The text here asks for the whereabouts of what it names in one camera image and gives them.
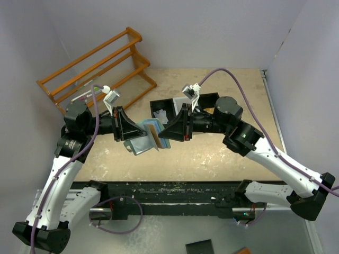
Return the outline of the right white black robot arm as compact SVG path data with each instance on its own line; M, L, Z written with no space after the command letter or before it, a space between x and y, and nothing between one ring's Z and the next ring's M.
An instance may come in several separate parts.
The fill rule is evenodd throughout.
M243 108L229 96L216 100L213 112L194 113L183 104L178 115L158 135L175 141L189 141L193 133L219 133L232 152L246 157L278 176L284 185L243 180L236 191L236 203L270 203L290 208L299 217L315 221L330 193L335 177L320 174L278 149L267 134L242 120Z

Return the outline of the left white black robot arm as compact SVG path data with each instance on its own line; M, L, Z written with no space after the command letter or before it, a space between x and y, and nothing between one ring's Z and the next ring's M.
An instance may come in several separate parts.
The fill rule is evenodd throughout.
M127 141L147 136L147 132L127 117L121 106L110 114L92 116L87 104L74 101L67 105L65 125L57 143L53 166L41 195L25 221L16 222L13 234L30 252L36 249L61 253L70 233L81 217L93 207L107 203L126 202L126 195L110 197L108 185L88 182L75 198L65 205L65 200L78 172L81 170L97 135L114 135L115 141Z

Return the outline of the mint green card holder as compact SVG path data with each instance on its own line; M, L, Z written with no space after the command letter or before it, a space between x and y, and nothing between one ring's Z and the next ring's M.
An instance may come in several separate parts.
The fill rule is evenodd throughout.
M157 118L145 119L137 123L137 125L142 126L145 129L145 131L147 132L147 136L131 139L123 143L126 150L128 152L133 153L135 156L138 156L151 149L156 149L156 150L160 149L157 147L157 144L155 143L155 140L150 132L150 129L146 126L146 124L153 124L156 128L157 134L159 134L162 130L165 129L164 126L161 124L161 122ZM169 139L160 138L160 140L164 147L163 149L171 148Z

